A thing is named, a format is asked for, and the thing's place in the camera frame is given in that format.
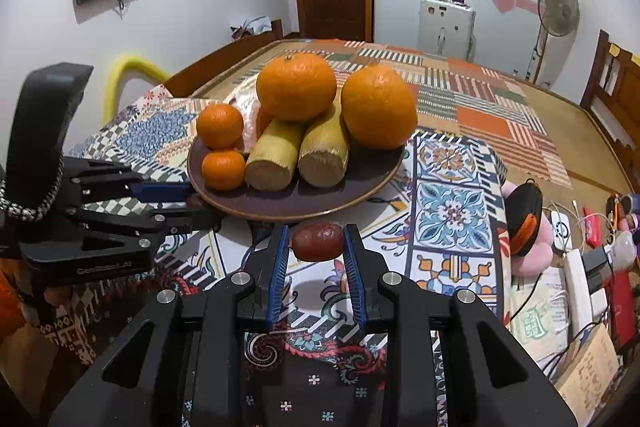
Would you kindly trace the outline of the small tangerine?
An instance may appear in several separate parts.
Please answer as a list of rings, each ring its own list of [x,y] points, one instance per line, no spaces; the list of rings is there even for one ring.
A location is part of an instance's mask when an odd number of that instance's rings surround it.
[[[196,131],[212,150],[234,147],[243,134],[243,117],[229,104],[209,104],[198,115]]]
[[[235,190],[244,182],[245,159],[237,150],[214,150],[204,157],[201,172],[213,190]]]

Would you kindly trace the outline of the large pomelo segment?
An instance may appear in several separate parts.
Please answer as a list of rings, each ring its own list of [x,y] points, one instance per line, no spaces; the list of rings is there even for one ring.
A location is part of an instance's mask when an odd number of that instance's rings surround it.
[[[235,107],[243,118],[243,134],[238,149],[250,155],[271,117],[262,110],[256,91],[256,76],[244,80],[224,101]]]

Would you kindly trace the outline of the large round orange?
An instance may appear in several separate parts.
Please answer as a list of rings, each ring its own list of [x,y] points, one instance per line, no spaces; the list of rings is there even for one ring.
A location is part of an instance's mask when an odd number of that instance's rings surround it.
[[[352,139],[372,150],[403,146],[418,125],[416,100],[393,69],[367,66],[350,75],[341,91],[342,117]]]

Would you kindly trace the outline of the large orange with stem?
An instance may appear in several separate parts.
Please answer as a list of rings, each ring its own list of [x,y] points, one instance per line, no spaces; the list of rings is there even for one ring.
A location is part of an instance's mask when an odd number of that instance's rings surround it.
[[[328,62],[307,53],[273,58],[256,80],[262,109],[286,121],[313,120],[330,108],[336,91],[337,81]]]

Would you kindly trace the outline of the patterned patchwork cloth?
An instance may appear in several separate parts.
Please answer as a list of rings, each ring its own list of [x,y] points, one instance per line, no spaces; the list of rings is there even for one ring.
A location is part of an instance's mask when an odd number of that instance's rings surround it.
[[[102,161],[119,162],[157,182],[190,182],[189,150],[195,124],[209,105],[202,98],[163,98],[138,104],[129,119],[94,139]],[[205,207],[196,193],[186,202],[135,198],[67,207],[126,216],[152,209]],[[224,217],[218,228],[168,236],[152,267],[143,272],[41,272],[43,284],[81,286],[78,319],[114,308],[116,291],[134,281],[157,283],[173,296],[209,291],[241,270],[249,255],[269,244],[278,225],[288,237],[296,222]],[[364,202],[337,211],[336,222],[355,222],[364,247],[381,254],[388,269],[415,275],[420,284],[451,294],[476,291],[489,308],[502,308],[502,259],[506,250],[501,200],[488,147],[470,139],[418,130],[390,183]],[[129,305],[131,322],[146,306]],[[268,331],[242,341],[242,423],[239,426],[379,426],[386,382],[387,337],[361,332],[352,316],[344,258],[306,262],[288,250],[280,314]]]

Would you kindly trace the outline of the yellow foam tube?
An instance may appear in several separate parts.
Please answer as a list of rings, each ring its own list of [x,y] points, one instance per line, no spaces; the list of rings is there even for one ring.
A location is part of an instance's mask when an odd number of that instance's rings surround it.
[[[156,84],[165,83],[170,78],[168,72],[145,58],[133,55],[119,57],[107,75],[102,124],[108,124],[116,116],[122,89],[131,75],[148,78]]]

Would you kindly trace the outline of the dark purple plate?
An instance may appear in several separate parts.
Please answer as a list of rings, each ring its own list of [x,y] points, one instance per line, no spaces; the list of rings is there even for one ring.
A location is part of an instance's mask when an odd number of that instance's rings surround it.
[[[378,194],[393,179],[404,158],[402,147],[396,150],[369,150],[354,147],[344,179],[330,188],[313,187],[298,174],[282,191],[261,192],[246,184],[232,191],[214,191],[206,186],[201,163],[209,149],[196,139],[191,144],[188,175],[194,190],[207,204],[247,220],[296,222],[327,216],[364,202]]]

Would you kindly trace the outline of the pink plush toy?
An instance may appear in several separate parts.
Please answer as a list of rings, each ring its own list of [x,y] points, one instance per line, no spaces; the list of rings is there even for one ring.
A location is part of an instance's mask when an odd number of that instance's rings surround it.
[[[516,185],[506,181],[501,193],[510,241],[514,277],[536,277],[553,258],[553,231],[542,210],[542,192],[533,180]]]

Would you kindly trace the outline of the black orange pouch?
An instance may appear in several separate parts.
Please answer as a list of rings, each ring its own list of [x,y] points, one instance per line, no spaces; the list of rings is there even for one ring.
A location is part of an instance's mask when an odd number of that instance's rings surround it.
[[[538,237],[542,215],[542,193],[533,179],[518,185],[504,200],[511,254],[525,257]]]

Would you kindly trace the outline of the striped patchwork blanket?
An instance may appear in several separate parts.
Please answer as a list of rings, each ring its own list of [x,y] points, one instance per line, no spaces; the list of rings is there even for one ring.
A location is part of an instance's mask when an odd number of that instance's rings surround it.
[[[558,150],[521,86],[485,66],[378,43],[283,40],[258,52],[237,70],[210,80],[198,94],[218,101],[229,98],[273,57],[289,53],[324,58],[338,84],[363,67],[389,67],[413,89],[423,126],[484,140],[507,166],[539,180],[572,186]]]

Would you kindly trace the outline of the clothes pile by door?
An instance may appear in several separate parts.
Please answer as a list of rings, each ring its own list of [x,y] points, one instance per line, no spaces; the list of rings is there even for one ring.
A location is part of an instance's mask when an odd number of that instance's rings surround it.
[[[253,37],[272,31],[272,20],[269,16],[258,16],[244,22],[238,27],[231,27],[233,41]]]

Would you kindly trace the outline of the white appliance box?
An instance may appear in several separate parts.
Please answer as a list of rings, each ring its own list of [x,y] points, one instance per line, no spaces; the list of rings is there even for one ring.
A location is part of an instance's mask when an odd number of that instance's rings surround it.
[[[469,61],[474,46],[475,15],[465,0],[421,0],[418,50]]]

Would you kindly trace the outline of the wooden bed headboard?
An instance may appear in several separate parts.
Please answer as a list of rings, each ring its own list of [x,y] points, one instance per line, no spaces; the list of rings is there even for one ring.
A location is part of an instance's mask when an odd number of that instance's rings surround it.
[[[639,55],[599,31],[596,54],[580,107],[592,117],[639,191]]]

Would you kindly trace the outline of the standing electric fan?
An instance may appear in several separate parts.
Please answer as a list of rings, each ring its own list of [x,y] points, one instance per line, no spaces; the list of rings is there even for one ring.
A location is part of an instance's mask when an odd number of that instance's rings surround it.
[[[539,31],[533,49],[534,75],[529,81],[550,90],[573,49],[580,22],[579,0],[538,0]]]

